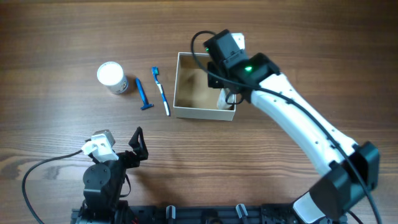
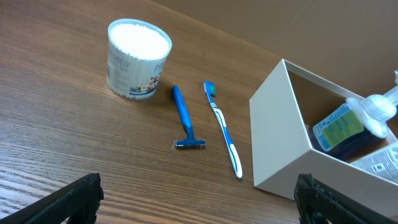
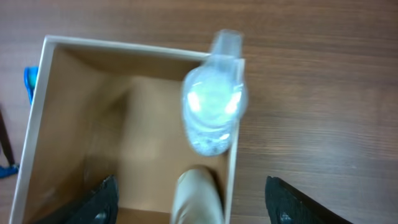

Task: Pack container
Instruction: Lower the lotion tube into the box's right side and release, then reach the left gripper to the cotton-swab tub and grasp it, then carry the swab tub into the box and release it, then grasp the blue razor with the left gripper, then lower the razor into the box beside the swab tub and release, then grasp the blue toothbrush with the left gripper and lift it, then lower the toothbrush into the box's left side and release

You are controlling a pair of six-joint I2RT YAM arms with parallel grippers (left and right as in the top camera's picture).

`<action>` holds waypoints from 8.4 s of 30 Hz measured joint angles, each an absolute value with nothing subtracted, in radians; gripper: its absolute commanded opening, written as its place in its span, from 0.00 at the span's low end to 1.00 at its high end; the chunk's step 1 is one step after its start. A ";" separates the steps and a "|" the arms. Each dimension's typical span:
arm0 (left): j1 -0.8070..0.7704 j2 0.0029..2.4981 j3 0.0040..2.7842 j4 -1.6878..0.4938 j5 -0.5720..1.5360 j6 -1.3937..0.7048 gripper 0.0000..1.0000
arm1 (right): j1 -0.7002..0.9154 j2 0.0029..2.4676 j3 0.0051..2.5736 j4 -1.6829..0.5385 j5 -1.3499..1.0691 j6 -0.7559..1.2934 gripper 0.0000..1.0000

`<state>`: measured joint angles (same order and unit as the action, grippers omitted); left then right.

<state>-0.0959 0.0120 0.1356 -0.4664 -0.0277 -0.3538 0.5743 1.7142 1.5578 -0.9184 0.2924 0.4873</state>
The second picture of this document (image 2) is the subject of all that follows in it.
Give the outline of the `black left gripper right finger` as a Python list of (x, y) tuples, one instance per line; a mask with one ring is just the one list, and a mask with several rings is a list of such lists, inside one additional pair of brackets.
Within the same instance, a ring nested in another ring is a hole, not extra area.
[(294, 199), (300, 224), (397, 224), (313, 178), (299, 174)]

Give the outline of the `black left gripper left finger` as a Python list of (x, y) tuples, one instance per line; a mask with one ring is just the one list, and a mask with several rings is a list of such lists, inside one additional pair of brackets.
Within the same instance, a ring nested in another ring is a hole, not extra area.
[(2, 224), (62, 223), (94, 224), (104, 199), (99, 173), (64, 186), (35, 203), (1, 219)]

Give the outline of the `clear spray bottle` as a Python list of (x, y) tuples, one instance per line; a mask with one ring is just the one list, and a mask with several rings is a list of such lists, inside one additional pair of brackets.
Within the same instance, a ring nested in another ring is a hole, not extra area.
[(346, 160), (385, 139), (387, 121), (397, 114), (397, 87), (383, 95), (345, 99), (334, 112), (308, 128), (313, 148)]

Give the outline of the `white floral tube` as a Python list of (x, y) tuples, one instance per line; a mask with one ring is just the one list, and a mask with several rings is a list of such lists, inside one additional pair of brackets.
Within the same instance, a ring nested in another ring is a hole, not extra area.
[(397, 142), (351, 163), (363, 171), (397, 183)]

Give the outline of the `blue disposable razor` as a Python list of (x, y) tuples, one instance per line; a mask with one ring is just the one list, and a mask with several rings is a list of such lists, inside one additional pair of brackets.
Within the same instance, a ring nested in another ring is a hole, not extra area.
[(185, 139), (175, 140), (174, 147), (176, 149), (197, 149), (205, 147), (204, 140), (196, 139), (194, 137), (192, 121), (185, 105), (183, 95), (177, 85), (172, 87), (172, 94), (180, 116), (182, 127), (187, 135)]

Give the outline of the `blue white toothbrush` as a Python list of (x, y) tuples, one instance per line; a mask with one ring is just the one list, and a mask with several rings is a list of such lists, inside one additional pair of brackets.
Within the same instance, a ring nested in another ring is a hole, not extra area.
[(227, 147), (230, 159), (231, 159), (231, 163), (232, 163), (232, 166), (234, 169), (235, 176), (238, 179), (242, 179), (243, 168), (241, 165), (241, 161), (240, 161), (238, 152), (237, 152), (235, 145), (233, 143), (233, 140), (229, 134), (228, 127), (227, 127), (226, 121), (224, 119), (224, 115), (213, 100), (213, 97), (215, 97), (215, 95), (216, 95), (215, 85), (212, 82), (205, 81), (203, 84), (203, 87), (204, 87), (206, 97), (208, 98), (208, 102), (211, 106), (211, 109), (213, 110), (213, 112), (216, 116), (216, 119), (218, 120), (219, 126), (221, 128), (221, 132), (223, 133), (223, 137), (224, 137), (226, 147)]

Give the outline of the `cotton swab tub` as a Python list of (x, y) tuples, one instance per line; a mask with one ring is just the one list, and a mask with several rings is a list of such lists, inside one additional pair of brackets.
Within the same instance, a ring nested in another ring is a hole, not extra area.
[(112, 92), (129, 100), (150, 98), (172, 49), (170, 37), (137, 19), (118, 19), (108, 26), (108, 74)]

